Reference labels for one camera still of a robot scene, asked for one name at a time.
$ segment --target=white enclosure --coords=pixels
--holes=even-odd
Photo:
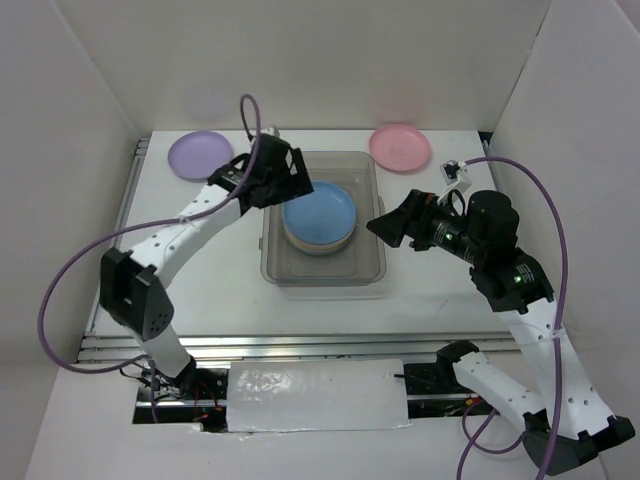
[[[4,2],[0,478],[454,478],[465,444],[455,419],[259,439],[131,425],[132,384],[117,374],[58,373],[41,352],[41,297],[73,253],[113,229],[138,140],[164,130],[238,129],[245,92],[257,97],[266,123],[291,130],[402,122],[456,131],[434,133],[439,163],[482,154],[469,131],[495,132],[490,152],[539,174],[559,204],[570,256],[567,329],[603,398],[637,426],[640,2],[618,3]],[[519,172],[495,174],[521,214],[524,248],[557,287],[559,247],[544,201]],[[48,313],[49,337],[68,360],[87,326],[99,254],[71,271]],[[437,307],[426,315],[435,319]],[[494,357],[530,381],[518,355]],[[487,437],[504,444],[513,435],[498,421]],[[633,478],[639,445],[634,439],[559,478]],[[535,468],[522,449],[500,460],[472,453],[465,476],[492,475],[533,478]]]

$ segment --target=pink plate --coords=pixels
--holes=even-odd
[[[419,130],[409,125],[380,127],[369,139],[369,151],[378,165],[394,172],[411,172],[431,158],[431,144]]]

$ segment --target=white foam block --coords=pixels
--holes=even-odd
[[[388,430],[409,425],[400,360],[238,362],[229,372],[231,432]]]

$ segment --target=white panel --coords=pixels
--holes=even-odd
[[[638,427],[640,395],[640,35],[613,0],[554,1],[502,116],[492,153],[540,176],[568,236],[566,323],[596,389]],[[540,194],[500,168],[521,238],[559,276],[559,246]],[[634,439],[606,452],[610,478],[634,478]]]
[[[0,8],[0,477],[22,478],[57,369],[36,315],[47,283],[113,225],[134,136],[95,67],[46,1]],[[48,331],[77,351],[97,257],[69,275]]]
[[[230,432],[389,430],[409,426],[402,360],[234,362]],[[366,392],[367,401],[362,401]]]
[[[510,373],[522,369],[516,355],[491,361]],[[135,382],[117,372],[60,372],[26,480],[173,480],[214,474],[230,480],[449,480],[466,445],[459,417],[370,432],[207,434],[191,425],[131,425],[136,391]],[[367,392],[359,398],[367,402]],[[483,420],[471,418],[469,429]],[[510,423],[496,417],[481,441],[503,448],[516,436]],[[472,450],[464,473],[465,479],[531,480],[536,468],[522,447],[499,457]],[[556,478],[604,480],[605,475],[596,460]]]
[[[146,132],[238,128],[254,93],[286,128],[492,130],[549,0],[60,0]]]

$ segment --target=purple plate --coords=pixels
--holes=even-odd
[[[202,130],[180,137],[169,149],[173,173],[190,182],[202,182],[233,156],[229,140],[219,133]]]

